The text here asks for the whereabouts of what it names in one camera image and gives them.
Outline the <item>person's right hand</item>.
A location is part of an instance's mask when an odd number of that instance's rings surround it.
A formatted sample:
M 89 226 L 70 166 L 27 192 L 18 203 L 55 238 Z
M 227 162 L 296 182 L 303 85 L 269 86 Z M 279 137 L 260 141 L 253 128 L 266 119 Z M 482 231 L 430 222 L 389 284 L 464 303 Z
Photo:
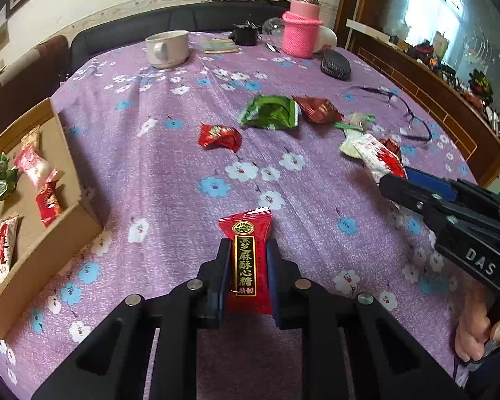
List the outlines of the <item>person's right hand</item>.
M 487 340 L 500 343 L 500 320 L 492 322 L 487 313 L 486 289 L 481 284 L 468 284 L 454 339 L 454 350 L 464 362 L 480 360 Z

